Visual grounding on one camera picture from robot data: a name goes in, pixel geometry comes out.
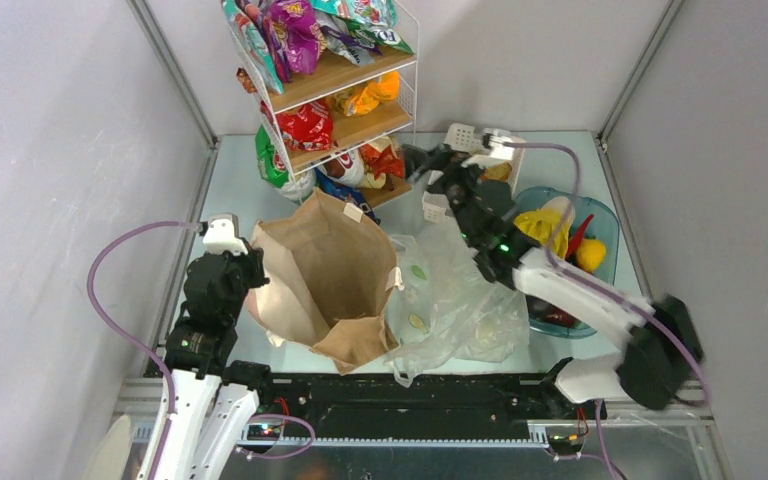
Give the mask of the red toy pepper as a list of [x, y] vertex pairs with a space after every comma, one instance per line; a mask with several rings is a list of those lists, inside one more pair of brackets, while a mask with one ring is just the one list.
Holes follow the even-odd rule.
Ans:
[[588, 215], [585, 220], [576, 228], [575, 232], [569, 237], [568, 248], [565, 259], [571, 259], [575, 252], [580, 248], [585, 239], [587, 228], [594, 218], [593, 214]]

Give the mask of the yellow toy pear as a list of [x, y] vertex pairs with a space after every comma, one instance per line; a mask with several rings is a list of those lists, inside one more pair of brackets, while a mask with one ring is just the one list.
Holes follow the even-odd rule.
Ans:
[[584, 238], [574, 252], [576, 265], [593, 274], [605, 261], [607, 246], [595, 238]]

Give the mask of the yellow toy cabbage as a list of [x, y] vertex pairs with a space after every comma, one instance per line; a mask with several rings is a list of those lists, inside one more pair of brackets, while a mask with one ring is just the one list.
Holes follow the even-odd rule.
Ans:
[[571, 201], [567, 197], [556, 196], [536, 210], [519, 214], [514, 218], [514, 224], [542, 246], [549, 244], [555, 255], [565, 259], [575, 217]]

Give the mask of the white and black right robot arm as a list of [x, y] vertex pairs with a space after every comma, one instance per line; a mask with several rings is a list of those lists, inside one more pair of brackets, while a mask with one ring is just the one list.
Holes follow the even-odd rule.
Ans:
[[513, 223], [516, 205], [510, 186], [482, 177], [493, 157], [407, 145], [409, 182], [429, 171], [426, 190], [443, 195], [463, 241], [485, 280], [547, 302], [607, 338], [616, 355], [558, 362], [544, 378], [545, 411], [566, 418], [588, 401], [630, 399], [652, 411], [682, 403], [682, 388], [696, 378], [707, 407], [711, 390], [702, 363], [704, 352], [687, 306], [667, 295], [652, 302], [630, 296], [569, 264], [550, 244], [541, 244]]

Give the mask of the translucent plastic grocery bag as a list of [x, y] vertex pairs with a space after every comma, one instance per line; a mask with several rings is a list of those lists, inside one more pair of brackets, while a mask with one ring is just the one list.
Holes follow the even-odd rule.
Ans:
[[501, 363], [529, 345], [524, 296], [483, 278], [454, 221], [390, 241], [402, 286], [387, 307], [398, 346], [385, 364], [398, 384], [409, 387], [452, 359]]

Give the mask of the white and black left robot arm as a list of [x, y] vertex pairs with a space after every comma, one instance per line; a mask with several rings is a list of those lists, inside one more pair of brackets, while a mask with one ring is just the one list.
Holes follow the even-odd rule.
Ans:
[[187, 268], [179, 317], [166, 339], [170, 372], [140, 479], [216, 479], [252, 416], [276, 403], [263, 365], [232, 362], [237, 321], [252, 289], [269, 282], [263, 252], [204, 253]]

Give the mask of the orange yellow snack bag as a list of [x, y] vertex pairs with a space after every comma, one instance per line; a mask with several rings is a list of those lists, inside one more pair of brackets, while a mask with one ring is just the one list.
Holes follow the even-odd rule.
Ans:
[[364, 116], [384, 103], [396, 101], [400, 88], [400, 75], [392, 71], [340, 90], [328, 96], [326, 104], [346, 117]]

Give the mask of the brown burlap tote bag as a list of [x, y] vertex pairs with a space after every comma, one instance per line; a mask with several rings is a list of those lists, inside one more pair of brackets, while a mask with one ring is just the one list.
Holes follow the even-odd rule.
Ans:
[[269, 282], [244, 306], [274, 345], [303, 346], [341, 375], [397, 348], [386, 321], [403, 286], [397, 255], [358, 206], [316, 190], [291, 216], [257, 221], [250, 242]]

